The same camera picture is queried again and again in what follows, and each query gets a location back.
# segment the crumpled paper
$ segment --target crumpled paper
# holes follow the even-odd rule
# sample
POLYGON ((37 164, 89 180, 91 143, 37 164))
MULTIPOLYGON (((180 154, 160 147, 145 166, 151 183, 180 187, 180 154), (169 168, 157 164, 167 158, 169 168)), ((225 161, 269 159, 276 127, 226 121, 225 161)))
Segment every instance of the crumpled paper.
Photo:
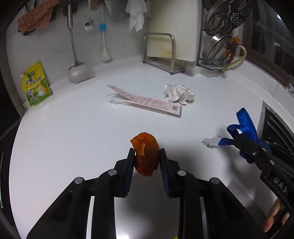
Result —
POLYGON ((135 27, 138 32, 143 28, 144 12, 147 12, 146 3, 144 0, 128 0, 126 12, 130 14, 129 32, 135 27))
POLYGON ((165 85, 164 94, 168 95, 169 102, 175 102, 179 100, 180 104, 187 104, 188 101, 194 99, 194 93, 190 91, 190 86, 178 85, 178 84, 167 84, 165 85))

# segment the window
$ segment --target window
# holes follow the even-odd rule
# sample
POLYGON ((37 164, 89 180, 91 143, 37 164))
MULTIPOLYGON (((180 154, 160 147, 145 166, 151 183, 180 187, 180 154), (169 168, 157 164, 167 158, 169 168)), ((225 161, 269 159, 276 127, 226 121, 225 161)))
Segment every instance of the window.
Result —
POLYGON ((247 60, 288 87, 294 75, 294 39, 280 16, 264 0, 252 1, 242 44, 248 52, 247 60))

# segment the metal strainer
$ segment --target metal strainer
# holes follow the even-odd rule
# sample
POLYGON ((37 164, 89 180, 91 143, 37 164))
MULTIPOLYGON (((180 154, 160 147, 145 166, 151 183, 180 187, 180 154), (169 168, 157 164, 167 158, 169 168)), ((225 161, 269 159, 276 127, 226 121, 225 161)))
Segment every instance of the metal strainer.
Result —
POLYGON ((251 2, 252 0, 219 0, 204 19, 204 31, 211 36, 220 32, 230 34, 251 13, 251 2))

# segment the brown cloth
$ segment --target brown cloth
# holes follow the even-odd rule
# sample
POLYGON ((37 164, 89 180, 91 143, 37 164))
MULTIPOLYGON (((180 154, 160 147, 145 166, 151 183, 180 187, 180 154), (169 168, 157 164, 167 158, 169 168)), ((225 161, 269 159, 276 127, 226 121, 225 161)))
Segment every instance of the brown cloth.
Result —
POLYGON ((17 20, 18 30, 24 33, 25 31, 47 27, 53 7, 58 3, 59 0, 49 0, 23 15, 17 20))

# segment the hand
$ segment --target hand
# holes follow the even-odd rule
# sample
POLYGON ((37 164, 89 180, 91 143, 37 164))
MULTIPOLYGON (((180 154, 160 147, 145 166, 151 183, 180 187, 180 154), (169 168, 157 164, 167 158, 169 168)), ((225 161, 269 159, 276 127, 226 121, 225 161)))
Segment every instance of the hand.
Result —
MULTIPOLYGON (((262 224, 262 228, 264 232, 267 232, 270 230, 270 228, 272 227, 272 225, 274 224, 274 216, 278 213, 279 209, 281 206, 281 202, 280 200, 276 200, 274 205, 271 207, 268 215, 266 216, 263 224, 262 224)), ((282 226, 285 224, 285 222, 287 221, 287 219, 289 218, 290 214, 286 213, 283 218, 282 218, 282 226)))

